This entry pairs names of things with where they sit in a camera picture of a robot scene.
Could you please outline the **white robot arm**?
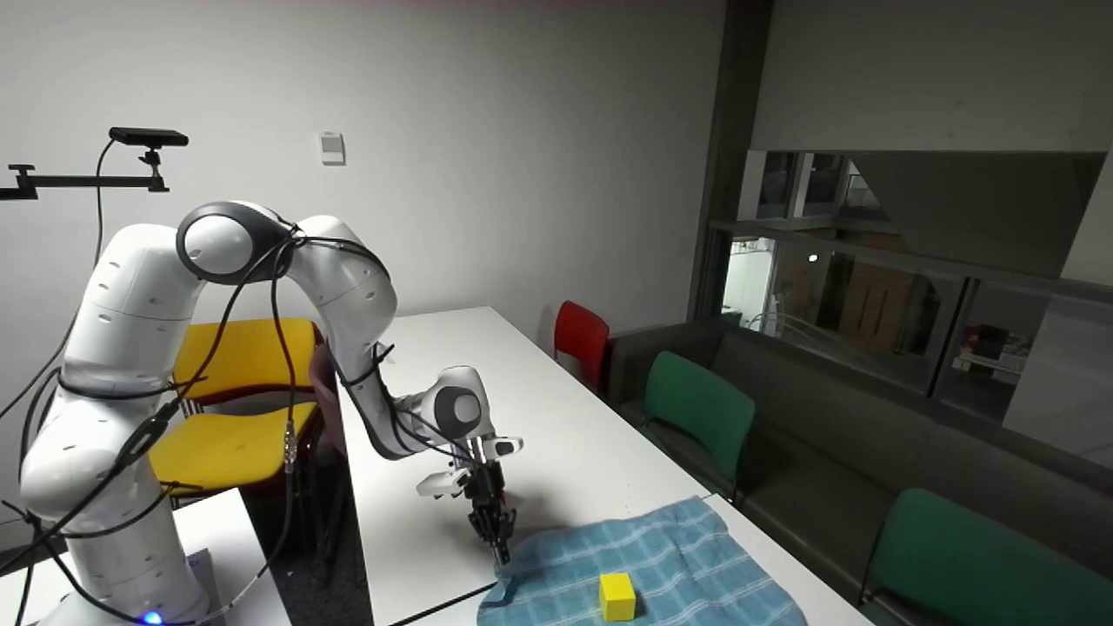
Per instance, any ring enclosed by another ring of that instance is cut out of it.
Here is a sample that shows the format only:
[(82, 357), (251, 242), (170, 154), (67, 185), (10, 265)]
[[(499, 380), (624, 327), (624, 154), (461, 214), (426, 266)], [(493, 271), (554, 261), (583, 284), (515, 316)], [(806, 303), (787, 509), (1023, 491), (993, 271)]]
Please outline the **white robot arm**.
[(384, 458), (441, 452), (426, 496), (466, 496), (489, 548), (515, 534), (475, 368), (453, 364), (410, 395), (381, 380), (381, 335), (397, 316), (384, 265), (333, 214), (292, 222), (252, 201), (207, 201), (172, 227), (115, 233), (77, 306), (59, 386), (22, 458), (22, 496), (68, 548), (68, 590), (42, 626), (207, 626), (223, 614), (182, 547), (150, 447), (186, 398), (212, 392), (206, 360), (182, 346), (207, 284), (296, 283), (315, 306), (333, 376), (366, 438)]

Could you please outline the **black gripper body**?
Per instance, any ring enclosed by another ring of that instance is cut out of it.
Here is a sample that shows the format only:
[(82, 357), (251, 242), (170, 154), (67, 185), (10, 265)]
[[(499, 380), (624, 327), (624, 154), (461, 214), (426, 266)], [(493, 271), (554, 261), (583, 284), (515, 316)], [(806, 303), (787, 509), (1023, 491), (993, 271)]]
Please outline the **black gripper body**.
[(505, 523), (507, 505), (505, 505), (505, 472), (496, 463), (475, 463), (461, 476), (461, 495), (474, 505), (474, 516), (478, 523)]

